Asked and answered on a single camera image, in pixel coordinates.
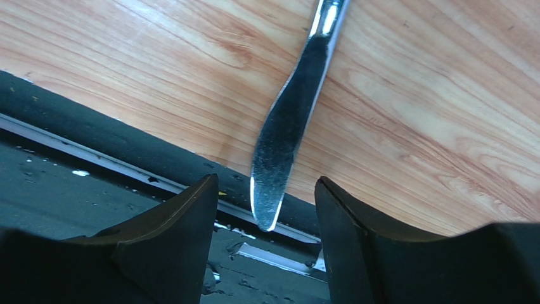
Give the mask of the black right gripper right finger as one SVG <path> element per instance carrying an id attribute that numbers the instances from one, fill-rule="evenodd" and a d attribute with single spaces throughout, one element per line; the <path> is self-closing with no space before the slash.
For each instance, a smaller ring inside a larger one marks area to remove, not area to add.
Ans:
<path id="1" fill-rule="evenodd" d="M 333 303 L 538 303 L 539 224 L 453 237 L 401 222 L 327 177 L 316 214 Z"/>

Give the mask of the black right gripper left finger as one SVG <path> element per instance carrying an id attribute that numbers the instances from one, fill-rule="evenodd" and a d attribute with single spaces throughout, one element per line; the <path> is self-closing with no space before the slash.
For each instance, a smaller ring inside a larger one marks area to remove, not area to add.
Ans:
<path id="1" fill-rule="evenodd" d="M 1 229 L 2 303 L 198 303 L 219 179 L 87 237 Z"/>

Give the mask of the silver table knife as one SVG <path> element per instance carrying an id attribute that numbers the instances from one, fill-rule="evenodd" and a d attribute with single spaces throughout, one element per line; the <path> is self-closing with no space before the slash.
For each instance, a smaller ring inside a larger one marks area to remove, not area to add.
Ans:
<path id="1" fill-rule="evenodd" d="M 273 231 L 296 155 L 335 50 L 348 1 L 319 1 L 299 59 L 260 130 L 252 157 L 250 204 L 255 223 Z"/>

